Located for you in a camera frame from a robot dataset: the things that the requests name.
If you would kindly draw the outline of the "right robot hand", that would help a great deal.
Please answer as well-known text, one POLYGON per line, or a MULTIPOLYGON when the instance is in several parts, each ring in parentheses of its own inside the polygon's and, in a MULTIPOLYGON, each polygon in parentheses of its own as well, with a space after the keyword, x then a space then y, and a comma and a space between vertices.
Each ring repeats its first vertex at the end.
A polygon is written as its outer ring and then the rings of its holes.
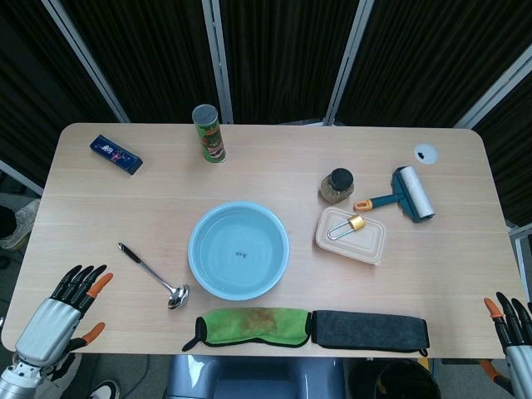
POLYGON ((479 364, 492 382, 515 399, 532 399, 532 317, 518 299, 509 300, 501 292, 496 297, 502 310, 490 298, 484 298, 484 304, 494 322, 510 378, 488 360, 481 359, 479 364))

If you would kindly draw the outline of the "black waste bin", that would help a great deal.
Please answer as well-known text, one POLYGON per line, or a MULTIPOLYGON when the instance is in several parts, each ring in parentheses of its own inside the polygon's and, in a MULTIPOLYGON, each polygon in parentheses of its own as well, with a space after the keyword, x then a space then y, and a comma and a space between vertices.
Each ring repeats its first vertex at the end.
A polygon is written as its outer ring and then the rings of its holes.
POLYGON ((418 362, 391 362, 379 372, 374 399, 442 399, 432 374, 418 362))

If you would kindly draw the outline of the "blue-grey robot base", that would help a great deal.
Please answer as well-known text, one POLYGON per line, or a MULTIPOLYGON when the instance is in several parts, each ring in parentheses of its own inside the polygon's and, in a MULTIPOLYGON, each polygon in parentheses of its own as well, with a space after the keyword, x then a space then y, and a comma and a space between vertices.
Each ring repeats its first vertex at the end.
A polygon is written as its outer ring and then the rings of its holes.
POLYGON ((333 357, 176 355, 165 399, 345 399, 333 357))

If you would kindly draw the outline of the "brass padlock long shackle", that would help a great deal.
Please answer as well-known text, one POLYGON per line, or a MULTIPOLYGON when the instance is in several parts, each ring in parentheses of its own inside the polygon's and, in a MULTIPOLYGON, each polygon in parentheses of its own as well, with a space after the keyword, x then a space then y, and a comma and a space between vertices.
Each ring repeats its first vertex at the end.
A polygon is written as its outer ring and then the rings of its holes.
POLYGON ((327 237, 331 240, 338 240, 351 233, 357 232, 366 226, 366 222, 361 215, 355 214, 345 222, 338 224, 327 232, 327 237))

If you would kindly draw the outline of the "blue rectangular box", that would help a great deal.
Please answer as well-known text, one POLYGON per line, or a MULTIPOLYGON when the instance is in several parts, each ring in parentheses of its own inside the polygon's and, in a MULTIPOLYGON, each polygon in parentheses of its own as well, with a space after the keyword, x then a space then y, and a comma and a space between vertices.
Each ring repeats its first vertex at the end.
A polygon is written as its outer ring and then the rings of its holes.
POLYGON ((134 155, 103 135, 98 135, 92 141, 90 149, 129 175, 133 175, 143 164, 143 160, 138 155, 134 155))

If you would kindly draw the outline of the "steel ladle black handle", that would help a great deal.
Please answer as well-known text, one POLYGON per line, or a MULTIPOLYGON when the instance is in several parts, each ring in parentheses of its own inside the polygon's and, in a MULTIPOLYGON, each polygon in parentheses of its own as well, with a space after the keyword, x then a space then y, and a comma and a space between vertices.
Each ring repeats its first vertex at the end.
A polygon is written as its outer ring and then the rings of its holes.
POLYGON ((167 303, 168 309, 177 309, 186 304, 190 295, 190 287, 187 284, 183 284, 178 287, 172 286, 123 243, 119 242, 117 247, 130 260, 145 270, 154 280, 156 280, 169 291, 170 296, 167 303))

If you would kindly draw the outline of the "beige lidded food container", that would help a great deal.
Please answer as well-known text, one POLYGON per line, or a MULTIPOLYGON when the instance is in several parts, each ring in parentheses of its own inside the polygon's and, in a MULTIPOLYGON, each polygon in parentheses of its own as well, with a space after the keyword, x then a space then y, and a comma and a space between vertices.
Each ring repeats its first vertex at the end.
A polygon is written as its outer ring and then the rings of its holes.
POLYGON ((346 235, 338 240, 327 237, 330 228, 345 222, 352 214, 336 207, 326 208, 319 221, 315 234, 316 244, 335 254, 355 259, 367 264, 378 265, 382 260, 384 243, 386 240, 385 226, 369 218, 363 218, 366 226, 357 232, 346 235))

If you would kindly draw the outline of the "dirty beige shoe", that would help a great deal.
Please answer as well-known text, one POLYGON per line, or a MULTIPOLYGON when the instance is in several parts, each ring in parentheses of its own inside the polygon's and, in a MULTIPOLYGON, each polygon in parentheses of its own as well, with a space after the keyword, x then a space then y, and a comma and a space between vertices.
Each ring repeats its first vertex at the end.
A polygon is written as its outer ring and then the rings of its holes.
POLYGON ((34 199, 17 211, 0 205, 0 249, 15 249, 32 231, 40 203, 34 199))

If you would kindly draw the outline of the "grey folding screen frame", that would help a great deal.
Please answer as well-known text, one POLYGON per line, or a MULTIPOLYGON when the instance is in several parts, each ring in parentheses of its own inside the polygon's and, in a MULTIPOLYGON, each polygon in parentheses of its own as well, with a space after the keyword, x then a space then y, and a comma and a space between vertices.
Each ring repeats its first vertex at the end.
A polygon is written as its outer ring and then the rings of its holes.
POLYGON ((0 0, 0 165, 76 122, 452 127, 532 50, 532 0, 0 0))

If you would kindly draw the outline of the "dark grey microfibre cloth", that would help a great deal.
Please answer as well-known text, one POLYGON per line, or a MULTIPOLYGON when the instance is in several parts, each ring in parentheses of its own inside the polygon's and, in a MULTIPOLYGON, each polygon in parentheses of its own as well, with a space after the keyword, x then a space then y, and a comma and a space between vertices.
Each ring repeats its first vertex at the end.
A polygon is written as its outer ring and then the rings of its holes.
POLYGON ((317 310, 312 314, 312 342, 342 350, 428 355, 426 321, 411 316, 317 310))

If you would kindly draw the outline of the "glass jar black lid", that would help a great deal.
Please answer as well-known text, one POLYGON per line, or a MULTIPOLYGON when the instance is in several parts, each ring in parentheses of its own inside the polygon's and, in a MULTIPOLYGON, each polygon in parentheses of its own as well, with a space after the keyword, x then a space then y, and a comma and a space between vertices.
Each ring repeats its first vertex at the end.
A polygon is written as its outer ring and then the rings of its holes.
POLYGON ((322 180, 319 191, 329 204, 345 200, 354 191, 352 173, 344 168, 336 168, 322 180))

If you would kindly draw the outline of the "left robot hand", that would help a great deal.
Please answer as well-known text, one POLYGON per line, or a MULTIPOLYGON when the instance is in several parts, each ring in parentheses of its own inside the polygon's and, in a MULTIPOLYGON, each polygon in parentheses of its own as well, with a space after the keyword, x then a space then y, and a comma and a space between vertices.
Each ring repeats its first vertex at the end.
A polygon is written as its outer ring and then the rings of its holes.
POLYGON ((48 367, 96 340, 106 326, 104 322, 97 323, 80 337, 73 334, 112 278, 105 265, 97 268, 77 265, 69 270, 52 294, 43 300, 17 340, 19 359, 35 367, 48 367))

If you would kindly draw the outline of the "white black sneaker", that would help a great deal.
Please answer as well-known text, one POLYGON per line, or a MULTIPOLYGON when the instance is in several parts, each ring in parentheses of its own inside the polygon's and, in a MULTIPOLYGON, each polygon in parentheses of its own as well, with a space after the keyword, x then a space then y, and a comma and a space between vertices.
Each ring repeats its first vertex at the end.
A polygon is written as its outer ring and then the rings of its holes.
POLYGON ((101 382, 87 397, 87 399, 120 399, 120 386, 115 380, 101 382))

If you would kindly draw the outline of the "green chips can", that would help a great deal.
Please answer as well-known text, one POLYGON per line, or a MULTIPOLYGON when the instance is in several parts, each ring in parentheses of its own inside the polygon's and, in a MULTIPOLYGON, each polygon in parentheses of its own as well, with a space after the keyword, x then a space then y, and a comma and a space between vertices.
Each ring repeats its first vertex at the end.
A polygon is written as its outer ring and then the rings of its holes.
POLYGON ((226 152, 219 128, 218 111, 210 104, 201 104, 192 111, 204 158, 211 163, 224 162, 226 152))

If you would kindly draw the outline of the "green microfibre cloth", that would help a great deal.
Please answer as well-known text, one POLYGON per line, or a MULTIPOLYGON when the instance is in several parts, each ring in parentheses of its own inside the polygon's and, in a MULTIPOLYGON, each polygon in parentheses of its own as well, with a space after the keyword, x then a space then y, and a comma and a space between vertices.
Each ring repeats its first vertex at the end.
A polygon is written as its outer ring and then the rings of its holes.
POLYGON ((195 335, 183 347, 196 344, 226 347, 263 343, 275 347, 301 347, 311 336, 312 314, 296 308, 224 308, 195 320, 195 335))

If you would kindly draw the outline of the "light blue bowl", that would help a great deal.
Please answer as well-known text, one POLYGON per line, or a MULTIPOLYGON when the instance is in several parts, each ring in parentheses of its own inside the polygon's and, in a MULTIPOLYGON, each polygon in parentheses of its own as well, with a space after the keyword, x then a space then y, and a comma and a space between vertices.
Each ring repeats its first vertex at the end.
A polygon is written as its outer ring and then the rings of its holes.
POLYGON ((249 201, 214 207, 196 223, 188 261, 199 285, 229 301, 258 298, 283 277, 290 257, 288 233, 270 209, 249 201))

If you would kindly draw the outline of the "teal lint roller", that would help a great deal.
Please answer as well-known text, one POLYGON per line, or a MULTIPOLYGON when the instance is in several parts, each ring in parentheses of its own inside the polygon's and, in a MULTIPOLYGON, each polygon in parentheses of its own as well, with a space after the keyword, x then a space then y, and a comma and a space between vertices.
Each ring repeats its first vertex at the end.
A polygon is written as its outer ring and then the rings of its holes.
POLYGON ((392 174, 391 185, 390 195, 358 201, 353 209, 356 212, 362 212, 398 203, 403 213, 414 223, 420 223, 435 216, 436 212, 413 166, 397 168, 392 174))

